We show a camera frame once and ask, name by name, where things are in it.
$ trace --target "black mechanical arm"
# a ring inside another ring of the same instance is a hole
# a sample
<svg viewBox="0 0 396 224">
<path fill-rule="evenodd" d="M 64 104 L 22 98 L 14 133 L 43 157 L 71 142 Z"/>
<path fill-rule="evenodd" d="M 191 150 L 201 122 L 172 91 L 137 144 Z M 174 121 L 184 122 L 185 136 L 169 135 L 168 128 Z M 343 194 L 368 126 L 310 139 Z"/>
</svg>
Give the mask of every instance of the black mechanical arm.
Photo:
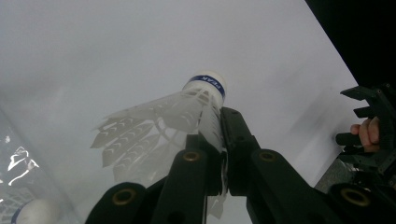
<svg viewBox="0 0 396 224">
<path fill-rule="evenodd" d="M 328 193 L 319 192 L 282 155 L 261 149 L 238 111 L 223 107 L 221 126 L 228 152 L 226 188 L 233 196 L 247 198 L 252 223 L 393 223 L 392 187 L 368 190 L 343 183 L 333 185 Z M 207 196 L 224 188 L 220 184 L 223 157 L 212 149 L 199 134 L 190 135 L 165 179 L 147 189 L 135 183 L 114 186 L 86 223 L 205 223 Z"/>
</svg>

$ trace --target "hand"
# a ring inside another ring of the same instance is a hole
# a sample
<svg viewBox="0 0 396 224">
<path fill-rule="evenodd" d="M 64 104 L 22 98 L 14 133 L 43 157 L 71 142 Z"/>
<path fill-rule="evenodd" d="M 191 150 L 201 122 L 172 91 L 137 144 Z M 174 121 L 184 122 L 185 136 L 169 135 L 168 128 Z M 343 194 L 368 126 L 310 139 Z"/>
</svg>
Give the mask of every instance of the hand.
<svg viewBox="0 0 396 224">
<path fill-rule="evenodd" d="M 364 152 L 377 152 L 379 150 L 379 119 L 366 119 L 362 124 L 350 126 L 352 134 L 358 134 Z"/>
</svg>

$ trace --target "blue band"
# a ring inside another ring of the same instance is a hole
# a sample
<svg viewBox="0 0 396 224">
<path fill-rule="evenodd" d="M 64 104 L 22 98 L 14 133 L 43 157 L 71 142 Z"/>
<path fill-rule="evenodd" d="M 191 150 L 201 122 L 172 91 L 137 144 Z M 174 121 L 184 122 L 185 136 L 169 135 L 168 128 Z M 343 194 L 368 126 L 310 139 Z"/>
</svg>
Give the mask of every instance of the blue band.
<svg viewBox="0 0 396 224">
<path fill-rule="evenodd" d="M 192 77 L 189 82 L 191 82 L 191 81 L 204 81 L 204 82 L 210 83 L 212 86 L 214 86 L 214 87 L 216 87 L 216 89 L 218 89 L 222 98 L 223 99 L 225 98 L 224 88 L 221 86 L 221 83 L 219 81 L 217 81 L 215 78 L 213 78 L 212 76 L 200 75 L 200 76 Z"/>
</svg>

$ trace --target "white wall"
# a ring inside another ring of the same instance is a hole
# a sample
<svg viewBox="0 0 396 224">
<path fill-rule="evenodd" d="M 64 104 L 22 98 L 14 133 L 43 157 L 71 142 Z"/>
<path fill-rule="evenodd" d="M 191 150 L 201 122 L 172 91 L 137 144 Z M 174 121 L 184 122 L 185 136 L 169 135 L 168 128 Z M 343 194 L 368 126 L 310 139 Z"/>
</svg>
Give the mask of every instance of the white wall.
<svg viewBox="0 0 396 224">
<path fill-rule="evenodd" d="M 225 77 L 225 106 L 311 186 L 340 151 L 334 135 L 360 122 L 362 103 L 339 94 L 357 84 L 303 0 L 0 3 L 0 108 L 83 217 L 112 185 L 92 129 L 201 69 Z M 231 197 L 208 220 L 249 222 Z"/>
</svg>

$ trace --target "clear plastic container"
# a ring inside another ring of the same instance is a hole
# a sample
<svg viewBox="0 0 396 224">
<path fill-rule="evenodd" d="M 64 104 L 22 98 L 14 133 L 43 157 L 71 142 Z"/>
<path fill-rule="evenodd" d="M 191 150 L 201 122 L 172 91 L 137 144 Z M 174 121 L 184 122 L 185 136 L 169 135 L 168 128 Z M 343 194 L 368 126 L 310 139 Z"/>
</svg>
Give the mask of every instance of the clear plastic container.
<svg viewBox="0 0 396 224">
<path fill-rule="evenodd" d="M 78 223 L 73 209 L 0 110 L 0 224 Z"/>
</svg>

